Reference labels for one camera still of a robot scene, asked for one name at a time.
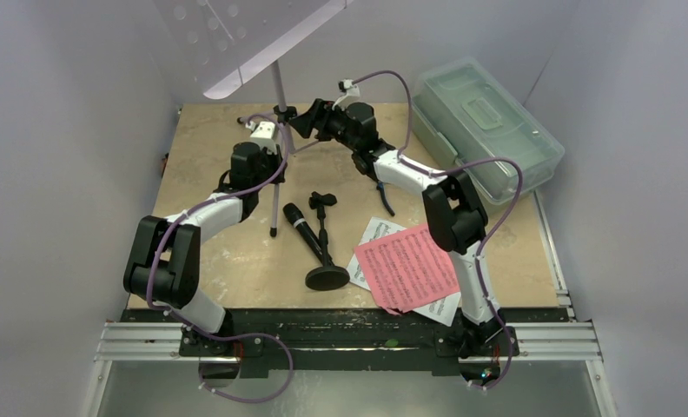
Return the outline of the lilac folding music stand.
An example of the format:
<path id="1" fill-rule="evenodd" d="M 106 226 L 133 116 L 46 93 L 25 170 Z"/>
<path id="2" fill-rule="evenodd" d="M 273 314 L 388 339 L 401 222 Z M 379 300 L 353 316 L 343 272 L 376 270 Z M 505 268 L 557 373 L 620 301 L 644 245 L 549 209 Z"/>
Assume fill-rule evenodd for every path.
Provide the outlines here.
<path id="1" fill-rule="evenodd" d="M 270 70 L 279 112 L 291 112 L 279 60 L 324 23 L 346 9 L 346 0 L 156 1 L 154 6 L 175 45 L 173 70 L 206 99 L 231 96 Z"/>

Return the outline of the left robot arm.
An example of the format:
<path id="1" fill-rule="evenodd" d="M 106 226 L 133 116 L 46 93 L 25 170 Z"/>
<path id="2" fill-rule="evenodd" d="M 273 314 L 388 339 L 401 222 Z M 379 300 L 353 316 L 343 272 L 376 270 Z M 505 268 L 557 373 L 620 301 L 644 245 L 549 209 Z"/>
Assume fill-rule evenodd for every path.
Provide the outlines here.
<path id="1" fill-rule="evenodd" d="M 202 244 L 244 222 L 259 192 L 284 180 L 287 160 L 277 144 L 240 142 L 230 167 L 203 202 L 167 217 L 147 215 L 137 226 L 122 279 L 124 290 L 147 306 L 181 321 L 214 355 L 229 352 L 240 338 L 232 314 L 200 287 Z"/>

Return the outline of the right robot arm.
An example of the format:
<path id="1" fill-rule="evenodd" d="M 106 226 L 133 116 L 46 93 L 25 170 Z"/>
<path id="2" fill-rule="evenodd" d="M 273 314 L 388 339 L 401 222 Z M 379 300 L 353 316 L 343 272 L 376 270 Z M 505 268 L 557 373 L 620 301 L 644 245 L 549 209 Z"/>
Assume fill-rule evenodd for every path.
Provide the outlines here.
<path id="1" fill-rule="evenodd" d="M 314 136 L 321 142 L 335 140 L 345 146 L 363 175 L 421 196 L 428 232 L 448 254 L 459 283 L 461 358 L 485 353 L 499 334 L 508 333 L 484 259 L 492 235 L 486 229 L 488 215 L 464 169 L 435 171 L 400 154 L 381 139 L 369 104 L 352 103 L 342 109 L 317 99 L 306 112 L 290 116 L 287 123 L 303 138 Z"/>

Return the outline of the black handheld microphone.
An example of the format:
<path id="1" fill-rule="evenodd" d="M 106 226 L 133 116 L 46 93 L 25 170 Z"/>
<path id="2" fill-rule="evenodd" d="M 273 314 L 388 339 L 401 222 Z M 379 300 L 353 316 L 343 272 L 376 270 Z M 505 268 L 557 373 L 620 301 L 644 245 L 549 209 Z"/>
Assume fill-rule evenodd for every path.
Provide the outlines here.
<path id="1" fill-rule="evenodd" d="M 301 210 L 291 202 L 284 205 L 282 211 L 288 223 L 298 232 L 314 255 L 321 258 L 322 250 L 319 238 L 309 226 Z"/>

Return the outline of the black desktop microphone stand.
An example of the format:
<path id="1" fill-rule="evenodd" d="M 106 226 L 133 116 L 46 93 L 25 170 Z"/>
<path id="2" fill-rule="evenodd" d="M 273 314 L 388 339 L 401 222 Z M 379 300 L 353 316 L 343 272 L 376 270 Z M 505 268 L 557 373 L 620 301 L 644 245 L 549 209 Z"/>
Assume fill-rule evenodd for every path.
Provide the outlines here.
<path id="1" fill-rule="evenodd" d="M 337 203 L 333 194 L 320 194 L 313 192 L 308 204 L 316 211 L 319 221 L 318 240 L 321 248 L 321 265 L 309 271 L 305 278 L 305 284 L 315 291 L 331 291 L 344 287 L 349 282 L 348 271 L 337 266 L 332 261 L 328 251 L 328 233 L 326 230 L 326 207 L 332 207 Z"/>

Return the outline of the clear plastic storage box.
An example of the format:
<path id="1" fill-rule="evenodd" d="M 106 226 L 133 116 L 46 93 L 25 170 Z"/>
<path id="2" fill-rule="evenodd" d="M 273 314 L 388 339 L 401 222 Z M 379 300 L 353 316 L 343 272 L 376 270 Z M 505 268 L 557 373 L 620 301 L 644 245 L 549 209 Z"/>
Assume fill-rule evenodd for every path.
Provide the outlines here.
<path id="1" fill-rule="evenodd" d="M 413 133 L 439 166 L 470 168 L 475 187 L 494 206 L 551 180 L 563 146 L 475 59 L 419 76 L 412 94 Z"/>

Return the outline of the pink sheet music page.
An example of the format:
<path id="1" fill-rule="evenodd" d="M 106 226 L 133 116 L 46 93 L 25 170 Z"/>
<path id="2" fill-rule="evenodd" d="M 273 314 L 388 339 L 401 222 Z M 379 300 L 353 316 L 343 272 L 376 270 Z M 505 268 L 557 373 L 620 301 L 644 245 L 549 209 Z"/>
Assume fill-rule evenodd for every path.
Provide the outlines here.
<path id="1" fill-rule="evenodd" d="M 354 249 L 375 304 L 404 314 L 459 288 L 453 264 L 422 224 Z"/>

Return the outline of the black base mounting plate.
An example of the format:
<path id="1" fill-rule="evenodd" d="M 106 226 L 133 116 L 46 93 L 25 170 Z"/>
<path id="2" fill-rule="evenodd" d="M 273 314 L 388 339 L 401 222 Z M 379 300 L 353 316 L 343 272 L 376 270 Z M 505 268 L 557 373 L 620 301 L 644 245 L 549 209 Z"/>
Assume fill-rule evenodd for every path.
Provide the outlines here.
<path id="1" fill-rule="evenodd" d="M 376 309 L 259 309 L 237 308 L 230 312 L 233 330 L 240 334 L 265 333 L 281 339 L 291 351 L 294 369 L 330 371 L 430 371 L 433 376 L 470 375 L 473 379 L 497 378 L 498 365 L 480 377 L 478 365 L 458 365 L 458 358 L 487 357 L 507 351 L 502 336 L 492 338 L 473 353 L 461 354 L 461 312 L 452 324 L 439 324 L 408 313 L 396 317 Z M 557 308 L 508 308 L 502 310 L 506 324 L 568 323 L 569 316 Z M 268 371 L 288 369 L 287 356 L 272 341 L 211 341 L 181 330 L 181 341 L 169 341 L 179 357 L 222 358 L 242 356 L 241 376 L 266 378 Z"/>

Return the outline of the blue handled cutting pliers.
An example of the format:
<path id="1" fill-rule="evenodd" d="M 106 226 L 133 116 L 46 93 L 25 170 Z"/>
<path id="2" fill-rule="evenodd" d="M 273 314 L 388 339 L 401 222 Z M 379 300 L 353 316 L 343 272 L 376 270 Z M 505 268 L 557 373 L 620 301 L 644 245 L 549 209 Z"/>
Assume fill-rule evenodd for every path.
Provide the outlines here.
<path id="1" fill-rule="evenodd" d="M 387 194 L 385 190 L 385 184 L 383 182 L 377 182 L 376 189 L 379 193 L 381 203 L 384 207 L 384 209 L 387 211 L 387 213 L 390 216 L 395 216 L 394 209 L 392 208 L 391 204 L 389 203 L 387 199 Z"/>

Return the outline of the aluminium rail frame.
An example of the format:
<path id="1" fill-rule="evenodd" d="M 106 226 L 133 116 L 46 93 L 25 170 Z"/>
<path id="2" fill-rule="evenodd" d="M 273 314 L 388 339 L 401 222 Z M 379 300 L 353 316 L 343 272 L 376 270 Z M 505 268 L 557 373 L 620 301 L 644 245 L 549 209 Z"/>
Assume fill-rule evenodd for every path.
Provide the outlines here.
<path id="1" fill-rule="evenodd" d="M 226 400 L 201 388 L 197 360 L 177 353 L 175 324 L 109 324 L 102 332 L 82 416 L 613 416 L 594 326 L 572 309 L 546 213 L 525 197 L 506 225 L 524 251 L 548 268 L 556 306 L 521 304 L 507 315 L 519 351 L 493 389 L 426 371 L 297 370 L 233 385 L 234 394 L 285 386 L 260 404 Z"/>

